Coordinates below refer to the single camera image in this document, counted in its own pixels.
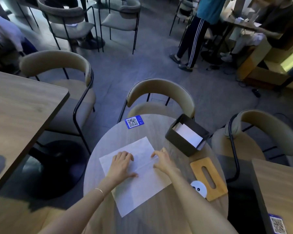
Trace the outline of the person's right hand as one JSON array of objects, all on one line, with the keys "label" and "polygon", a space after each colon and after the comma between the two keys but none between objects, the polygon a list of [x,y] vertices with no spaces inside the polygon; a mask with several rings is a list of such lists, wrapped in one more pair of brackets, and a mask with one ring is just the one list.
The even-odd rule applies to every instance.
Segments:
[{"label": "person's right hand", "polygon": [[155,150],[151,158],[154,156],[158,157],[158,162],[164,166],[164,170],[160,170],[161,172],[165,173],[166,175],[170,176],[171,174],[181,174],[180,169],[177,168],[174,161],[170,158],[170,155],[165,147],[163,147],[160,151]]}]

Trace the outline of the person's left hand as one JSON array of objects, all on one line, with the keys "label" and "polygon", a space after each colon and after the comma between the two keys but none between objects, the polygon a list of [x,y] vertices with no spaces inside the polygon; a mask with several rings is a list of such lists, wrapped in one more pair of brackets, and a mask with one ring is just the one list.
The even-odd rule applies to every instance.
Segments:
[{"label": "person's left hand", "polygon": [[117,155],[117,165],[116,166],[110,166],[109,171],[106,175],[106,177],[111,181],[113,184],[113,187],[116,187],[126,179],[124,179],[125,173],[133,173],[133,172],[128,172],[129,164],[131,161],[134,161],[134,157],[131,153],[128,154],[127,159],[128,162],[124,163],[121,162],[121,153],[118,152]]}]

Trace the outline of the white paper napkin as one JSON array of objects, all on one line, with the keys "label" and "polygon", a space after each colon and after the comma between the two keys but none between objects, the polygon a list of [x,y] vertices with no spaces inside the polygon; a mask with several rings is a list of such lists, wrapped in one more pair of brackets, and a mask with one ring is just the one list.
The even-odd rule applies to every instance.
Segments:
[{"label": "white paper napkin", "polygon": [[171,180],[166,174],[153,167],[159,158],[156,156],[151,158],[154,148],[147,137],[99,158],[105,175],[109,171],[113,156],[122,151],[131,153],[134,158],[134,161],[129,163],[128,172],[138,174],[138,177],[128,178],[112,190],[120,216],[124,217],[170,185]]}]

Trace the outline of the person's right forearm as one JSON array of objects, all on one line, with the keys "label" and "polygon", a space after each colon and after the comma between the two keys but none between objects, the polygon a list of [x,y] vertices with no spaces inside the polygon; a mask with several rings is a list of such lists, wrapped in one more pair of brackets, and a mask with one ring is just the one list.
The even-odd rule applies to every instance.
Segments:
[{"label": "person's right forearm", "polygon": [[172,168],[168,176],[192,234],[238,234],[232,224],[184,179],[179,169]]}]

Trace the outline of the person's left forearm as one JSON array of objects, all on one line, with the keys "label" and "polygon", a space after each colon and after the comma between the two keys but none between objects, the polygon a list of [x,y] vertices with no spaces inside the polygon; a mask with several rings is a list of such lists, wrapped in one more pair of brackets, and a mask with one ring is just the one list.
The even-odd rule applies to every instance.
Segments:
[{"label": "person's left forearm", "polygon": [[113,188],[115,187],[111,181],[105,177],[97,188],[87,193],[85,197],[38,234],[81,234],[94,212]]}]

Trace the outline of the black tissue box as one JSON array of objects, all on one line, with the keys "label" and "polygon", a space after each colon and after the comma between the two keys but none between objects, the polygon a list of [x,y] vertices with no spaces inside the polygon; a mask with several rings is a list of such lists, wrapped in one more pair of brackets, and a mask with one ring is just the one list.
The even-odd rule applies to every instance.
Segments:
[{"label": "black tissue box", "polygon": [[[175,128],[179,122],[181,124],[187,125],[194,132],[196,132],[198,135],[203,137],[203,141],[200,143],[198,148],[193,147],[183,137],[181,137],[178,133],[176,133]],[[186,114],[181,114],[170,125],[170,127],[165,135],[165,138],[187,157],[191,157],[197,151],[202,150],[209,137],[210,137],[210,133],[206,129],[204,129],[202,126],[200,126],[198,123],[196,123],[194,119],[188,117]]]}]

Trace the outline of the blue code sticker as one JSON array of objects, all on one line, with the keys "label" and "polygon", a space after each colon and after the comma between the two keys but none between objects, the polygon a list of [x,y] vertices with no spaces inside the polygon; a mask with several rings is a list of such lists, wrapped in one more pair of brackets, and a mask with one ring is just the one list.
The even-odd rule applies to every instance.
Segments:
[{"label": "blue code sticker", "polygon": [[281,216],[268,214],[271,227],[273,229],[273,234],[287,234],[285,224]]},{"label": "blue code sticker", "polygon": [[124,121],[128,129],[144,125],[144,121],[140,115],[126,118]]}]

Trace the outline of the white tissues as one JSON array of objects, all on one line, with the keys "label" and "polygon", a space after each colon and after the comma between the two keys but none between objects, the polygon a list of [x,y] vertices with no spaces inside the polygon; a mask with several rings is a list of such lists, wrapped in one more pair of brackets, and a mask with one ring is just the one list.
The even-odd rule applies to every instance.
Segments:
[{"label": "white tissues", "polygon": [[195,148],[198,148],[203,141],[203,137],[198,135],[187,125],[181,124],[180,122],[176,125],[175,131]]}]

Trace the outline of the round white dotted sticker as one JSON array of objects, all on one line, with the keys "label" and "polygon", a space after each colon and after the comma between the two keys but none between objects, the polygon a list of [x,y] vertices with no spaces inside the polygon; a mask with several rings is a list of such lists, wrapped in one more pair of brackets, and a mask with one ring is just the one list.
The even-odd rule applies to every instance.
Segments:
[{"label": "round white dotted sticker", "polygon": [[207,197],[207,188],[203,182],[195,180],[191,182],[191,186],[203,197]]}]

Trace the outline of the round black table base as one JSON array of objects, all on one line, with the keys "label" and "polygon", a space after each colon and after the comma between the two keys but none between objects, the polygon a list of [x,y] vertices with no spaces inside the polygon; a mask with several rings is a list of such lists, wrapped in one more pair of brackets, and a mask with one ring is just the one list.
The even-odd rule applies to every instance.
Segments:
[{"label": "round black table base", "polygon": [[89,152],[77,142],[58,140],[32,147],[22,169],[24,190],[37,199],[49,200],[70,191],[82,178]]},{"label": "round black table base", "polygon": [[91,39],[78,39],[79,47],[86,50],[98,50],[105,46],[105,41],[101,37],[94,37]]},{"label": "round black table base", "polygon": [[217,53],[214,53],[212,51],[201,51],[200,53],[202,59],[206,62],[208,62],[211,65],[221,65],[224,61],[221,60],[220,57],[217,56]]}]

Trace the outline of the wooden slotted box lid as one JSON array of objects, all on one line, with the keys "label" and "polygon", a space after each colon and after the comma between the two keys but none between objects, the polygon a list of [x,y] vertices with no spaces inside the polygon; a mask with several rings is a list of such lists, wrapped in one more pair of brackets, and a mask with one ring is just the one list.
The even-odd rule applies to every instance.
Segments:
[{"label": "wooden slotted box lid", "polygon": [[[213,165],[210,158],[206,157],[190,163],[191,169],[196,177],[196,180],[201,181],[207,188],[207,201],[213,201],[227,194],[227,186],[219,175],[217,169]],[[203,173],[203,167],[207,169],[212,181],[215,183],[215,188],[209,184],[206,176]]]}]

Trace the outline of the yellow wooden bench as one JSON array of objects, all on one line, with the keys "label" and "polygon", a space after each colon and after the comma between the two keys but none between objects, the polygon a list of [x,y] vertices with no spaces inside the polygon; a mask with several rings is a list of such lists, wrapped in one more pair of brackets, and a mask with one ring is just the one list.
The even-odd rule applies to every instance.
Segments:
[{"label": "yellow wooden bench", "polygon": [[267,39],[246,47],[235,59],[237,76],[243,83],[267,89],[293,89],[293,40],[273,47]]}]

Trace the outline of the beige chair with black frame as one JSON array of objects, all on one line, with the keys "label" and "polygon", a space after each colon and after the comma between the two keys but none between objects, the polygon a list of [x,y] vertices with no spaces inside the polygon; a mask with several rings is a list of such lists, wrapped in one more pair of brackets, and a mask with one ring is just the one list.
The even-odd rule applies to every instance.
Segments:
[{"label": "beige chair with black frame", "polygon": [[106,9],[109,11],[107,17],[101,20],[101,7],[98,7],[99,28],[102,37],[102,27],[109,28],[111,40],[111,29],[120,31],[134,31],[133,50],[136,49],[137,32],[140,20],[141,3],[139,0],[105,0]]},{"label": "beige chair with black frame", "polygon": [[[142,114],[158,114],[171,118],[177,118],[176,113],[168,107],[172,99],[181,108],[182,112],[191,119],[195,119],[195,102],[191,94],[179,84],[162,78],[148,78],[137,82],[129,91],[117,123],[121,122],[126,107],[130,108],[138,98],[147,94],[147,100],[134,106],[127,117],[134,117]],[[166,103],[149,101],[151,94],[159,94],[167,97]]]},{"label": "beige chair with black frame", "polygon": [[200,0],[179,0],[179,4],[173,18],[169,35],[171,35],[176,18],[178,19],[178,23],[180,22],[180,20],[182,20],[184,23],[186,22],[187,24],[190,23],[192,18],[196,15],[199,2]]},{"label": "beige chair with black frame", "polygon": [[76,8],[55,8],[46,5],[45,0],[37,0],[38,7],[47,20],[49,30],[51,31],[55,42],[61,50],[57,39],[67,40],[70,49],[74,52],[73,41],[87,39],[89,34],[92,34],[92,29],[95,29],[96,40],[98,40],[97,25],[85,21],[86,11],[82,7]]},{"label": "beige chair with black frame", "polygon": [[227,185],[251,188],[252,159],[266,161],[262,149],[242,130],[242,122],[257,127],[288,157],[293,157],[293,130],[273,115],[261,110],[244,110],[231,117],[228,123],[215,131],[211,147],[217,155]]},{"label": "beige chair with black frame", "polygon": [[95,112],[94,73],[90,63],[81,55],[70,51],[39,51],[21,58],[19,69],[25,77],[62,68],[66,79],[51,82],[69,91],[69,98],[49,124],[47,130],[81,137],[89,154],[90,148],[82,134],[82,127],[90,113]]}]

